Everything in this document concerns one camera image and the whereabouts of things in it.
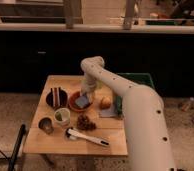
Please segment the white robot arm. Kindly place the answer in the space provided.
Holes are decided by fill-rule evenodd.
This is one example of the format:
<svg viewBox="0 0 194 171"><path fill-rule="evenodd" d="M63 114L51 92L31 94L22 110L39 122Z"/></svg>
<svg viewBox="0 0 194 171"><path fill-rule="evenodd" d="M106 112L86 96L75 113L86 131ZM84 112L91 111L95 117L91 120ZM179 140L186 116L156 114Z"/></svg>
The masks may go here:
<svg viewBox="0 0 194 171"><path fill-rule="evenodd" d="M97 81L122 98L128 159L132 171L177 171L164 117L164 103L151 87L127 80L104 68L101 56L81 61L82 93L92 93Z"/></svg>

